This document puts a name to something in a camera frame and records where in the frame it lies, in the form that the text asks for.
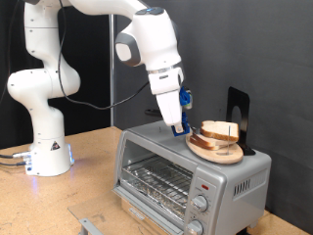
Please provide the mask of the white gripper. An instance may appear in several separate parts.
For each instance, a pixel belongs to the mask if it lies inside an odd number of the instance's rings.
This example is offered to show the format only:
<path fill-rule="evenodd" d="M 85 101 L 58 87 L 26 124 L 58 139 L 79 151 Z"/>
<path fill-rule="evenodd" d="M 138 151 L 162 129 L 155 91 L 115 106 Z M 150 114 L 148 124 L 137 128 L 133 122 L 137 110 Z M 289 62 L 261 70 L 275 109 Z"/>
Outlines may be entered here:
<path fill-rule="evenodd" d="M 176 132 L 182 132 L 184 129 L 181 124 L 182 107 L 179 100 L 179 91 L 174 90 L 157 94 L 156 100 L 165 124 L 167 126 L 174 125 Z"/>

